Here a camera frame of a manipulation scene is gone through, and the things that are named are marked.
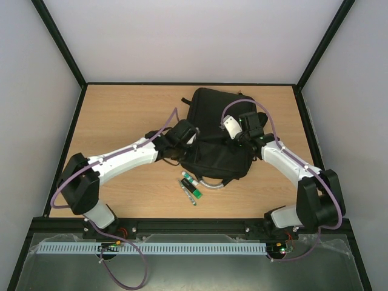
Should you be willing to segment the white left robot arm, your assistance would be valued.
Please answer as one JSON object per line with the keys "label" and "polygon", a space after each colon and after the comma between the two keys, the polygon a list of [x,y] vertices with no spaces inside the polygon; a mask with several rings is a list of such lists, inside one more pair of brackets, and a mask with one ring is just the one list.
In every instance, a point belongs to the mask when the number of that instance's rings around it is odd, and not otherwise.
{"label": "white left robot arm", "polygon": [[183,119],[174,127],[151,131],[133,144],[110,153],[88,158],[77,153],[65,166],[56,194],[63,196],[64,207],[73,214],[82,215],[101,230],[106,229],[117,218],[99,197],[100,187],[136,167],[161,159],[183,159],[198,135],[199,128]]}

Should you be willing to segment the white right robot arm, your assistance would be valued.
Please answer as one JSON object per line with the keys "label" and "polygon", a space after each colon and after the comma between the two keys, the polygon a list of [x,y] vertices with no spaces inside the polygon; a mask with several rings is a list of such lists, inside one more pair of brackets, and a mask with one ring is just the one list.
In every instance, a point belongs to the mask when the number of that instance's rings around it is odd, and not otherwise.
{"label": "white right robot arm", "polygon": [[338,175],[321,170],[290,151],[275,133],[264,133],[257,113],[249,112],[238,119],[227,115],[222,126],[230,138],[248,148],[254,157],[274,166],[296,187],[296,204],[269,212],[265,232],[276,238],[286,227],[337,229],[345,212]]}

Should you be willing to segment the green capped thin pen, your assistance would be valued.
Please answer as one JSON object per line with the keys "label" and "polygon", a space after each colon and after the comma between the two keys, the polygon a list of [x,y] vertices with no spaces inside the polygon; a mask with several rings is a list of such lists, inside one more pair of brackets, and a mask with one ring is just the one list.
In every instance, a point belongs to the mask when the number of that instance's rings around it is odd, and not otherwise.
{"label": "green capped thin pen", "polygon": [[196,206],[196,201],[191,196],[190,192],[187,190],[187,188],[184,186],[184,184],[178,180],[179,186],[182,188],[183,192],[187,195],[188,199],[192,203],[193,206]]}

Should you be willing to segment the black student bag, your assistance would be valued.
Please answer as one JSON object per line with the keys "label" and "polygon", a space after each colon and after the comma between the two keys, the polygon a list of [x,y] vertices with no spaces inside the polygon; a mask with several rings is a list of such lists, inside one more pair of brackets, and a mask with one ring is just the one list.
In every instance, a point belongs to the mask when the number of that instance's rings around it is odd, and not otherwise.
{"label": "black student bag", "polygon": [[245,177],[254,161],[247,148],[238,145],[226,130],[220,128],[224,109],[226,116],[235,119],[244,113],[257,112],[256,105],[251,102],[228,107],[240,99],[250,97],[207,88],[197,89],[191,100],[182,99],[189,105],[187,120],[199,129],[199,135],[181,165],[208,189],[220,189],[234,179]]}

